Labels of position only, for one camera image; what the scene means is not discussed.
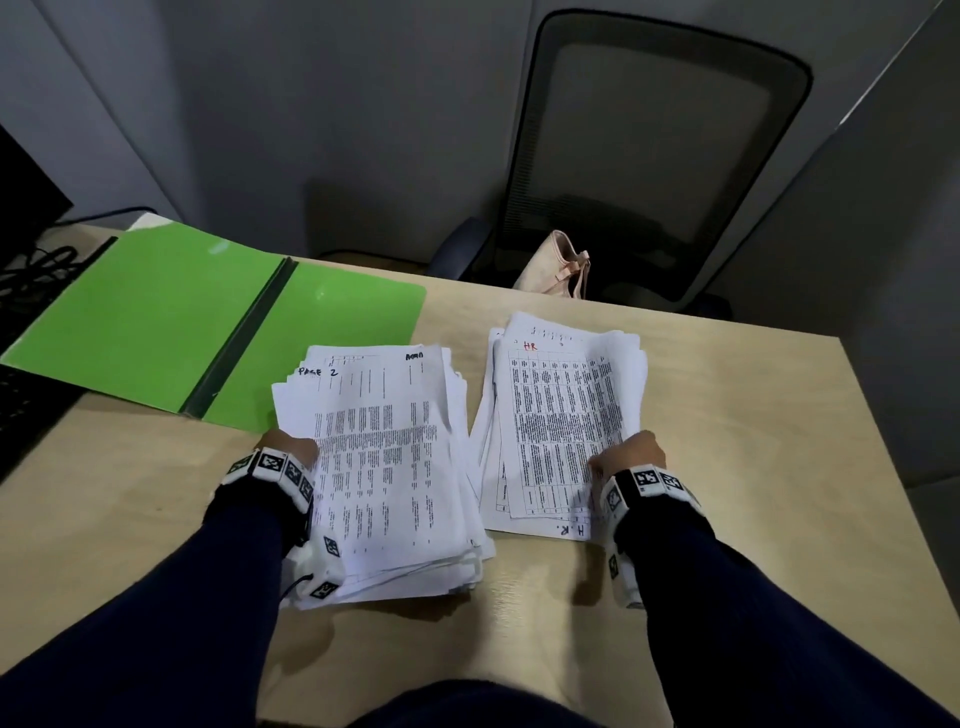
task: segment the wooden desk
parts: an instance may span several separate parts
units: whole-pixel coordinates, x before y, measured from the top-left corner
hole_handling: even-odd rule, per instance
[[[487,331],[513,311],[639,333],[643,424],[718,535],[960,715],[960,620],[836,339],[383,275],[427,286],[414,341],[453,349],[471,412]],[[0,487],[0,670],[180,544],[254,439],[84,397]],[[260,713],[341,725],[408,688],[472,676],[614,728],[669,726],[644,616],[613,606],[599,554],[496,540],[470,597],[283,612]]]

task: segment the human hand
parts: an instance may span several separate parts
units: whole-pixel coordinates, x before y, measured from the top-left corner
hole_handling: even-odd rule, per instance
[[[648,429],[628,437],[619,445],[607,448],[591,457],[587,464],[594,485],[603,485],[614,473],[625,471],[634,465],[656,465],[666,468],[666,454],[657,444],[657,436]]]
[[[308,471],[313,470],[319,452],[317,443],[309,437],[293,437],[282,429],[277,428],[264,432],[263,437],[260,438],[260,442],[258,442],[256,446],[258,448],[273,448],[287,452],[296,457]]]

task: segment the navy sleeve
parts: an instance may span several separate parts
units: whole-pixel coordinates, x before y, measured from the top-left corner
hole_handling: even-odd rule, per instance
[[[0,677],[0,725],[253,726],[285,537],[218,508],[142,580]]]
[[[636,567],[650,649],[681,728],[960,725],[717,541],[685,503],[644,498],[615,539]]]

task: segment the black chair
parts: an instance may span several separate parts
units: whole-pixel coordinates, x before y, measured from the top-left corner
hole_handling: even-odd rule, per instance
[[[548,15],[496,229],[468,219],[426,273],[510,285],[556,229],[589,250],[590,298],[617,300],[627,284],[678,301],[810,84],[801,62],[745,40]]]

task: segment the green folder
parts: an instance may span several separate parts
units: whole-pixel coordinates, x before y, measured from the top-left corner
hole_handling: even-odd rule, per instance
[[[315,344],[409,344],[426,290],[170,222],[125,232],[0,363],[249,431]]]

